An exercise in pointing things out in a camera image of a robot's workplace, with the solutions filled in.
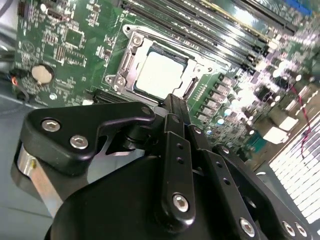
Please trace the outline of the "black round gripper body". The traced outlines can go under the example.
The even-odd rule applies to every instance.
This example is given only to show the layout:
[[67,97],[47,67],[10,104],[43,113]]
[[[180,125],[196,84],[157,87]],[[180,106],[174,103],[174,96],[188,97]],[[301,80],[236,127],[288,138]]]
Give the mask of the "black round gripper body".
[[218,193],[193,173],[196,216],[171,233],[155,217],[158,157],[137,159],[70,195],[56,213],[49,240],[237,240]]

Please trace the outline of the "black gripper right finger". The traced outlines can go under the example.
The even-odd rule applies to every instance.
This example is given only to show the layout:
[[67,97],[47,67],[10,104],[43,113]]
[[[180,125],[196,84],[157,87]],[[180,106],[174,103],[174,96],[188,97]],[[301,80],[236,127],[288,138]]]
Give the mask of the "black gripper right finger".
[[311,240],[307,226],[223,145],[213,149],[197,126],[191,124],[187,104],[174,99],[174,112],[183,121],[195,164],[217,193],[229,240]]

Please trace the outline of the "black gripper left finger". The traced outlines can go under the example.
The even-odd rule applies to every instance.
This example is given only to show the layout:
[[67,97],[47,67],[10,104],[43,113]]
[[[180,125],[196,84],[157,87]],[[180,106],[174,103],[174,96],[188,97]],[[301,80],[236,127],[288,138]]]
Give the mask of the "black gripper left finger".
[[155,108],[118,101],[35,109],[23,121],[12,177],[54,220],[76,191],[135,160],[157,157],[155,218],[168,232],[183,232],[196,219],[196,203],[191,143],[175,98],[169,94]]

